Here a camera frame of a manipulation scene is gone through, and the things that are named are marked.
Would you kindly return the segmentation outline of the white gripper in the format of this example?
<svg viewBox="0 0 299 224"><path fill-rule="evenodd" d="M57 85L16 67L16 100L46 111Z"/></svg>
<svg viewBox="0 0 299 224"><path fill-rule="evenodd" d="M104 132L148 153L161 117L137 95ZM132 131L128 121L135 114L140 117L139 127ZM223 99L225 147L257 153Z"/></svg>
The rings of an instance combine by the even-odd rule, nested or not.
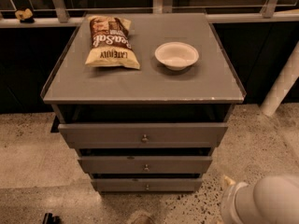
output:
<svg viewBox="0 0 299 224"><path fill-rule="evenodd" d="M225 175L223 177L225 186L229 186L221 199L221 217L224 224L249 224L249 216L241 212L241 192L249 185L245 182L235 181Z"/></svg>

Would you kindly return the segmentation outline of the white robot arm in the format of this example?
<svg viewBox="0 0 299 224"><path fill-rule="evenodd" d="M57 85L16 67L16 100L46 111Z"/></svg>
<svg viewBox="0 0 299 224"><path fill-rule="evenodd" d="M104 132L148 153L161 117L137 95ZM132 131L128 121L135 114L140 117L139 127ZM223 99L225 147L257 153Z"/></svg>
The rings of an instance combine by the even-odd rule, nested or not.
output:
<svg viewBox="0 0 299 224"><path fill-rule="evenodd" d="M221 217L224 224L299 224L299 176L230 184L221 200Z"/></svg>

